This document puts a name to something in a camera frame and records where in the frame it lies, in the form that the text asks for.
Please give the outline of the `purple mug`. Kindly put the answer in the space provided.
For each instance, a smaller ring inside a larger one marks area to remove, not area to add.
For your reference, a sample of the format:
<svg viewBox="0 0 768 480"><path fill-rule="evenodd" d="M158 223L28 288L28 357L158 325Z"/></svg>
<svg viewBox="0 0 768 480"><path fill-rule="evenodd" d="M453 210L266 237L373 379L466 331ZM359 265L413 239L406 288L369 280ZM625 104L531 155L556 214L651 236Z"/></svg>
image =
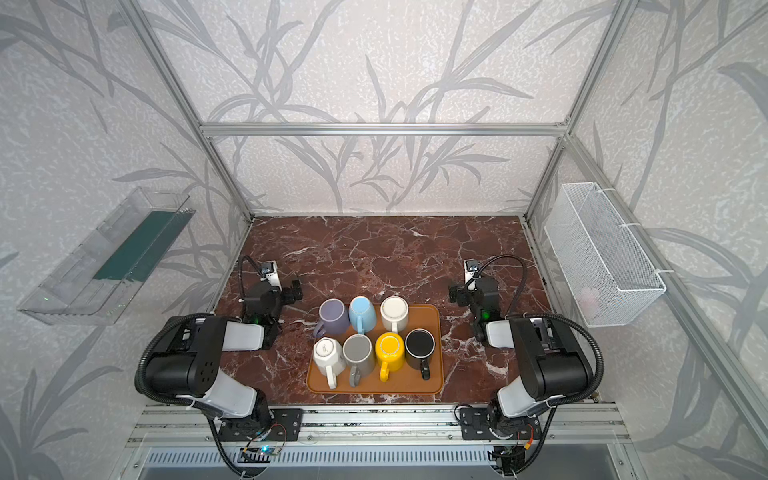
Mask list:
<svg viewBox="0 0 768 480"><path fill-rule="evenodd" d="M339 336L350 327L349 315L344 302L340 299L330 298L319 307L319 321L317 322L313 336Z"/></svg>

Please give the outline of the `white faceted mug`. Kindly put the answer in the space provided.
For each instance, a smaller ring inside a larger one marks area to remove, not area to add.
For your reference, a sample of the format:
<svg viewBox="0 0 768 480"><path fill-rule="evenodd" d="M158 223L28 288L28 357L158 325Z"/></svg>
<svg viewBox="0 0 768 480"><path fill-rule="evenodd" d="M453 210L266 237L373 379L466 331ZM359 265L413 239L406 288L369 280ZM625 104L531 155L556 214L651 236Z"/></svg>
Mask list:
<svg viewBox="0 0 768 480"><path fill-rule="evenodd" d="M335 390L338 380L347 368L341 344L330 337L322 337L313 347L313 360L326 377L328 387Z"/></svg>

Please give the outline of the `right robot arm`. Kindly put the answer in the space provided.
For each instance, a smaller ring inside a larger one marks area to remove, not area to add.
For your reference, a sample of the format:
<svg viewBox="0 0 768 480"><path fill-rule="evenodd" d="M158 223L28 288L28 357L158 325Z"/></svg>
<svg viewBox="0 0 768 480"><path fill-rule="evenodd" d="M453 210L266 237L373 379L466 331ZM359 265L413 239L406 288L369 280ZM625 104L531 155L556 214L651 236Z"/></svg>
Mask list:
<svg viewBox="0 0 768 480"><path fill-rule="evenodd" d="M604 356L578 323L551 312L504 315L498 282L491 277L450 286L449 301L469 308L472 332L482 345L515 351L518 377L489 402L492 427L580 402L598 389Z"/></svg>

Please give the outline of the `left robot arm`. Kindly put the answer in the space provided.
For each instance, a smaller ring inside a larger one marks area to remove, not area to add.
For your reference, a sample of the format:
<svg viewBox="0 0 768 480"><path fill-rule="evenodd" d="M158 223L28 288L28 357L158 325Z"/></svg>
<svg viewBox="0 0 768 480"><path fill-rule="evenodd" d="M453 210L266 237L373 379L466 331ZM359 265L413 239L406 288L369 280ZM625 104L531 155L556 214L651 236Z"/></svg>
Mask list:
<svg viewBox="0 0 768 480"><path fill-rule="evenodd" d="M301 283L288 288L260 281L241 298L240 317L193 313L170 318L145 348L134 377L136 390L164 404L193 407L207 418L273 422L265 394L226 374L224 352L270 349L282 332L282 309L303 298Z"/></svg>

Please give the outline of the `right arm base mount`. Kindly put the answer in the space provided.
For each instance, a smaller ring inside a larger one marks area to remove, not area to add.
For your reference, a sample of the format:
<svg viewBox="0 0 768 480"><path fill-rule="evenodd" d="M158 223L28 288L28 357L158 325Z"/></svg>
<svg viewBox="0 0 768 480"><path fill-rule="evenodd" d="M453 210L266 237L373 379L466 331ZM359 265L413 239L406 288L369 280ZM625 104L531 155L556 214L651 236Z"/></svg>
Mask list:
<svg viewBox="0 0 768 480"><path fill-rule="evenodd" d="M461 429L463 440L535 441L541 437L541 422L537 417L506 417L492 405L459 404L453 415Z"/></svg>

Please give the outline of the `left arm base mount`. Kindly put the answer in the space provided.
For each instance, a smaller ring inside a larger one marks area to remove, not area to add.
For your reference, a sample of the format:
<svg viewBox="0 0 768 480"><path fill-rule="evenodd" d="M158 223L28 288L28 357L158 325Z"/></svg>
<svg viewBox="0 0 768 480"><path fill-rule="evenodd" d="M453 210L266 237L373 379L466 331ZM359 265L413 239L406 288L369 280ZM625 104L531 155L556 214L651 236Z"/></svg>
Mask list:
<svg viewBox="0 0 768 480"><path fill-rule="evenodd" d="M222 442L298 440L304 411L300 408L271 409L263 419L255 417L224 419L218 429Z"/></svg>

